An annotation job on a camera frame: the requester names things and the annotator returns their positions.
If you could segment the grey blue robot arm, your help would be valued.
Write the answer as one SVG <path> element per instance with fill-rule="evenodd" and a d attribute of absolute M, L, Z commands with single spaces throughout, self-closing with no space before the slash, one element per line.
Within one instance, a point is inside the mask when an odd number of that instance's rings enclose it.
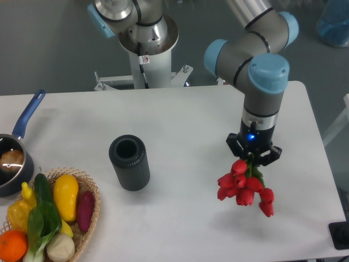
<path fill-rule="evenodd" d="M 238 134 L 229 134 L 232 153 L 253 166 L 266 166 L 281 155 L 273 131 L 290 66 L 279 52 L 299 32 L 287 12 L 277 13 L 269 1 L 229 1 L 246 35 L 237 42 L 218 39 L 204 53 L 204 66 L 244 94 Z M 117 36 L 127 50 L 135 88 L 169 87 L 171 50 L 178 41 L 175 22 L 163 13 L 162 1 L 93 1 L 87 8 L 96 29 Z"/>

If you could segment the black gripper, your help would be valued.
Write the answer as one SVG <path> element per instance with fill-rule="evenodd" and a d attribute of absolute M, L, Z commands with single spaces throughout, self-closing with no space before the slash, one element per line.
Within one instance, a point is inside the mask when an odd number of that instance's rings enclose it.
<path fill-rule="evenodd" d="M 247 159 L 249 153 L 257 153 L 254 166 L 267 166 L 281 156 L 282 149 L 272 145 L 274 127 L 259 130 L 243 121 L 238 134 L 230 133 L 226 143 L 235 157 Z"/>

